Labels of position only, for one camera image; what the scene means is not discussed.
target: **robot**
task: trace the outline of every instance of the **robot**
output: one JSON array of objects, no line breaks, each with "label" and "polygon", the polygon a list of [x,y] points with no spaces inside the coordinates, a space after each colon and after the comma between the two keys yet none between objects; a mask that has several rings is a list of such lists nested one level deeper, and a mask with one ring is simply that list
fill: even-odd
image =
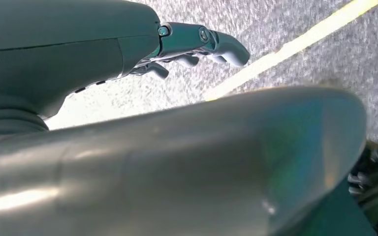
[{"label": "robot", "polygon": [[353,94],[267,89],[48,131],[65,97],[158,62],[250,54],[122,0],[0,0],[0,236],[378,233],[378,145]]}]

